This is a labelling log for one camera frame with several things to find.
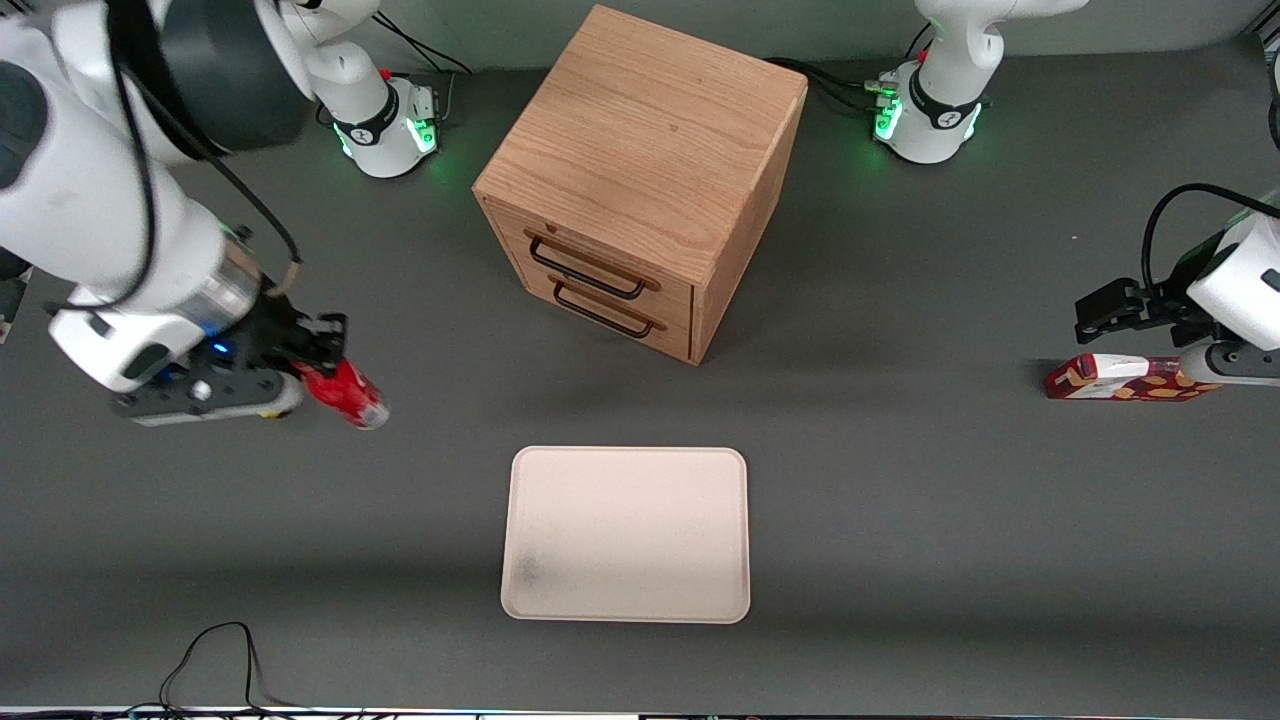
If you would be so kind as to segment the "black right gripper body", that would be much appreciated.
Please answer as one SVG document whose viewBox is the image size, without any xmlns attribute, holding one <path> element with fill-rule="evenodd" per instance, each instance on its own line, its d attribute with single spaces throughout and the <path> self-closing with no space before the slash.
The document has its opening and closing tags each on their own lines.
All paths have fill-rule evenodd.
<svg viewBox="0 0 1280 720">
<path fill-rule="evenodd" d="M 244 318 L 212 337 L 212 368 L 220 373 L 237 368 L 269 368 L 301 379 L 302 373 L 294 368 L 291 351 L 282 347 L 300 342 L 301 333 L 305 333 L 303 324 L 311 320 L 287 296 L 260 292 Z"/>
</svg>

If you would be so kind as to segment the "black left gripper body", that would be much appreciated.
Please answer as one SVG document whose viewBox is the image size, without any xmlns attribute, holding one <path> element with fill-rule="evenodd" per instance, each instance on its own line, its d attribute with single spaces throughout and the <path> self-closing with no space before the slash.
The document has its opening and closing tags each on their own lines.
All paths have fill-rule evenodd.
<svg viewBox="0 0 1280 720">
<path fill-rule="evenodd" d="M 1170 325 L 1175 347 L 1184 348 L 1201 340 L 1220 340 L 1220 324 L 1188 293 L 1190 284 L 1208 269 L 1225 233 L 1217 232 L 1187 250 L 1169 275 L 1156 282 L 1152 272 L 1152 240 L 1143 242 L 1143 284 L 1147 311 L 1156 325 Z"/>
</svg>

